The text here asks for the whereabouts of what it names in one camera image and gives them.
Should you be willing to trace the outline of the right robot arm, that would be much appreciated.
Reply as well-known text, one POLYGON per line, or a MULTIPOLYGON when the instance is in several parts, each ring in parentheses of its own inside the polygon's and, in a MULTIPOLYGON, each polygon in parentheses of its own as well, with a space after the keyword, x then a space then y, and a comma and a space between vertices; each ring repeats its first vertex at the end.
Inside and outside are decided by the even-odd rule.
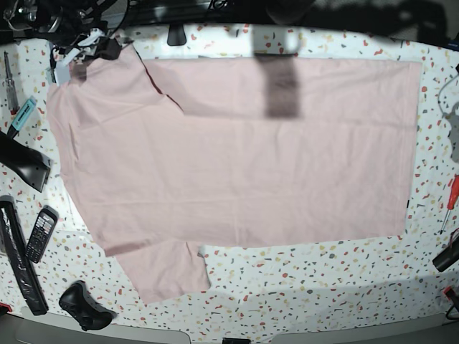
POLYGON ((23 0, 1 2, 1 43, 45 39, 52 44, 51 67, 80 60, 117 59, 120 46, 110 38, 103 12, 113 1, 23 0))

